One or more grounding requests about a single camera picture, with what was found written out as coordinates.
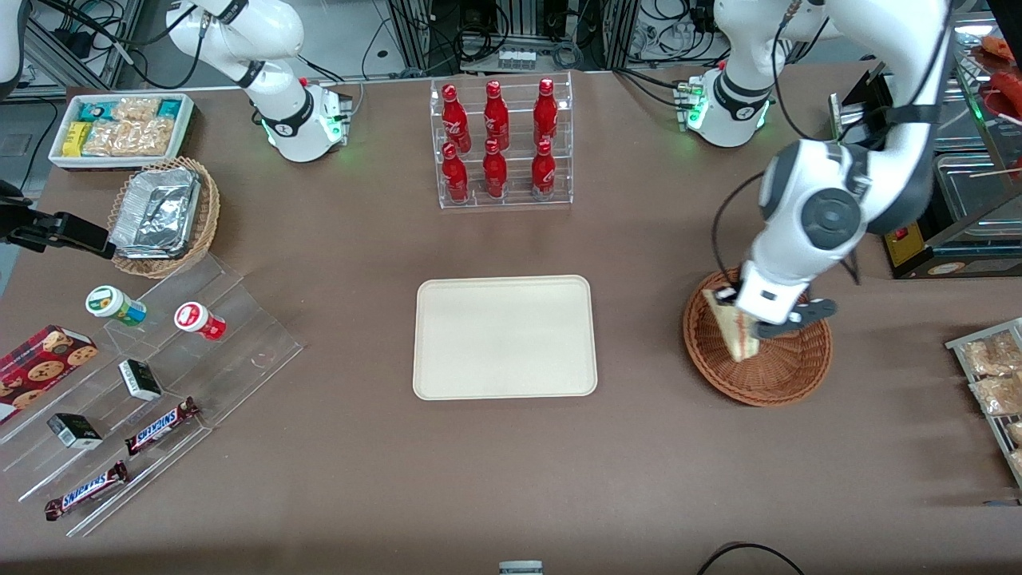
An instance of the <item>brown table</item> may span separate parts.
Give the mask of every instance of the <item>brown table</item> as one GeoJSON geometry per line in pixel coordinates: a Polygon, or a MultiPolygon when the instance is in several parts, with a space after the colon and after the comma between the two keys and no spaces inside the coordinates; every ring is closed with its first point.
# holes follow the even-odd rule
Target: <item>brown table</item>
{"type": "MultiPolygon", "coordinates": [[[[822,133],[826,95],[861,69],[787,70],[799,125],[822,133]]],[[[308,348],[87,538],[0,486],[0,572],[474,575],[536,558],[551,575],[684,574],[734,540],[809,574],[1018,572],[1022,510],[981,507],[1012,480],[942,343],[1020,316],[1020,282],[895,282],[869,239],[862,286],[840,268],[816,283],[842,308],[825,384],[791,408],[738,405],[696,373],[679,316],[713,269],[713,209],[792,132],[773,112],[717,149],[610,74],[573,79],[576,201],[510,213],[437,207],[428,82],[369,86],[351,145],[309,164],[266,143],[241,91],[194,92],[190,154],[223,194],[214,251],[308,348]],[[415,397],[420,283],[559,273],[592,283],[593,395],[415,397]]],[[[104,221],[124,178],[53,170],[42,207],[104,221]]],[[[760,225],[747,192],[723,225],[729,260],[760,225]]],[[[24,251],[0,349],[48,323],[98,329],[82,300],[107,281],[148,285],[24,251]]]]}

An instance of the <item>wicker basket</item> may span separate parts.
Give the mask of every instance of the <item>wicker basket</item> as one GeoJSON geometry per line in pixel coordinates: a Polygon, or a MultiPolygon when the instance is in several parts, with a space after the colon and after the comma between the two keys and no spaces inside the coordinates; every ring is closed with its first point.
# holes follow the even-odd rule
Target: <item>wicker basket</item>
{"type": "MultiPolygon", "coordinates": [[[[737,270],[730,273],[737,277],[737,270]]],[[[699,373],[725,395],[749,405],[772,408],[805,399],[830,370],[833,342],[826,321],[762,340],[757,355],[736,364],[702,295],[724,284],[719,272],[703,280],[682,317],[682,339],[699,373]]]]}
{"type": "MultiPolygon", "coordinates": [[[[113,265],[118,269],[133,275],[144,275],[151,279],[162,279],[178,268],[190,265],[202,258],[213,243],[217,233],[217,218],[220,215],[220,192],[217,182],[213,181],[210,172],[201,163],[188,157],[175,157],[146,165],[141,171],[170,170],[172,167],[188,167],[202,177],[202,188],[199,190],[198,205],[195,207],[195,222],[192,224],[188,252],[177,259],[129,259],[120,255],[113,256],[113,265]]],[[[121,202],[124,201],[128,182],[121,186],[121,193],[113,201],[113,208],[106,219],[106,229],[113,229],[113,224],[121,212],[121,202]]]]}

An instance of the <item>white tray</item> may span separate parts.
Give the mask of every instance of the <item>white tray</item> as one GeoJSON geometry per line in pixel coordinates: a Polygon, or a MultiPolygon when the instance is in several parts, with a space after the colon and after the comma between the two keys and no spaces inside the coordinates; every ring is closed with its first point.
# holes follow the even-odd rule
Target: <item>white tray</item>
{"type": "Polygon", "coordinates": [[[184,142],[185,133],[188,131],[188,122],[191,118],[194,104],[192,99],[180,92],[126,92],[122,94],[90,94],[87,96],[75,96],[67,102],[67,109],[57,135],[53,138],[53,145],[50,146],[50,161],[58,167],[64,170],[110,170],[119,167],[140,167],[149,165],[165,159],[174,159],[178,156],[181,144],[184,142]],[[102,157],[102,156],[69,156],[62,155],[60,148],[63,146],[64,138],[67,137],[67,128],[72,122],[78,119],[78,114],[82,106],[89,103],[108,102],[119,100],[123,97],[133,98],[159,98],[164,100],[181,100],[181,108],[178,109],[178,116],[174,119],[174,131],[171,132],[171,142],[167,145],[167,153],[162,155],[130,155],[125,157],[102,157]]]}
{"type": "Polygon", "coordinates": [[[432,279],[419,286],[413,389],[421,399],[583,396],[596,382],[585,277],[432,279]]]}

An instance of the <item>coca-cola bottle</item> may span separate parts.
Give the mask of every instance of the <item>coca-cola bottle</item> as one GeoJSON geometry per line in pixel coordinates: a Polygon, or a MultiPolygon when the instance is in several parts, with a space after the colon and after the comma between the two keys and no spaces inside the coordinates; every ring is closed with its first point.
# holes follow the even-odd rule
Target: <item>coca-cola bottle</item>
{"type": "Polygon", "coordinates": [[[447,182],[448,195],[455,203],[468,201],[468,171],[465,162],[458,157],[458,148],[452,142],[444,142],[444,180],[447,182]]]}
{"type": "Polygon", "coordinates": [[[532,158],[532,197],[546,201],[554,194],[554,170],[557,162],[550,155],[550,140],[544,138],[536,146],[536,157],[532,158]]]}
{"type": "Polygon", "coordinates": [[[501,83],[496,80],[486,82],[486,107],[482,117],[486,123],[486,138],[496,139],[501,149],[507,149],[511,145],[508,104],[501,96],[501,83]]]}
{"type": "Polygon", "coordinates": [[[444,95],[444,131],[448,140],[458,146],[459,153],[472,149],[472,138],[468,135],[468,114],[465,106],[458,101],[458,90],[451,84],[440,89],[444,95]]]}
{"type": "Polygon", "coordinates": [[[540,97],[532,108],[532,122],[536,125],[532,133],[536,145],[540,145],[543,138],[554,141],[557,136],[557,101],[554,100],[554,81],[549,78],[540,80],[540,97]]]}
{"type": "Polygon", "coordinates": [[[501,154],[501,146],[496,138],[486,140],[486,157],[482,160],[482,171],[486,175],[486,193],[494,199],[501,199],[508,186],[508,162],[501,154]]]}

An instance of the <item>clear acrylic shelf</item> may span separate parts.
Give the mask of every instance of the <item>clear acrylic shelf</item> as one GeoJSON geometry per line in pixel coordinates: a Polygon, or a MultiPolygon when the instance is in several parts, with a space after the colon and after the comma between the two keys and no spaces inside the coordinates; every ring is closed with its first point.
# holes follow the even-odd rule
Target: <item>clear acrylic shelf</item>
{"type": "Polygon", "coordinates": [[[485,191],[482,159],[485,157],[483,143],[486,130],[482,111],[486,105],[486,82],[490,77],[450,78],[432,81],[430,84],[429,110],[432,126],[433,159],[436,164],[436,189],[440,207],[543,207],[569,204],[574,199],[573,178],[573,130],[571,77],[569,74],[509,75],[496,77],[501,83],[501,92],[508,105],[511,124],[511,144],[504,150],[508,164],[508,189],[501,199],[494,199],[485,191]],[[554,81],[554,99],[557,100],[557,135],[551,154],[557,162],[554,172],[554,191],[550,199],[539,201],[532,197],[532,158],[536,156],[536,142],[532,137],[532,107],[539,96],[540,80],[554,81]],[[468,192],[466,203],[454,203],[447,192],[442,165],[444,156],[440,147],[447,141],[444,132],[444,99],[439,90],[445,84],[453,84],[458,89],[458,99],[468,113],[468,133],[472,138],[472,148],[461,154],[468,170],[468,192]]]}
{"type": "Polygon", "coordinates": [[[91,372],[44,395],[7,424],[10,429],[0,438],[3,479],[20,494],[20,501],[38,509],[39,521],[44,521],[47,501],[125,460],[129,483],[110,487],[97,500],[86,501],[54,522],[54,529],[67,536],[92,532],[301,351],[283,326],[248,295],[241,277],[212,254],[175,272],[138,299],[148,308],[146,321],[136,328],[117,322],[104,326],[93,337],[99,355],[83,367],[91,372]],[[197,301],[227,322],[221,340],[211,342],[174,326],[173,314],[186,301],[197,301]],[[118,369],[127,358],[149,365],[164,391],[159,399],[147,402],[128,394],[118,369]],[[124,440],[189,396],[201,413],[129,459],[124,440]],[[46,425],[57,413],[85,416],[103,442],[91,451],[64,447],[46,425]]]}

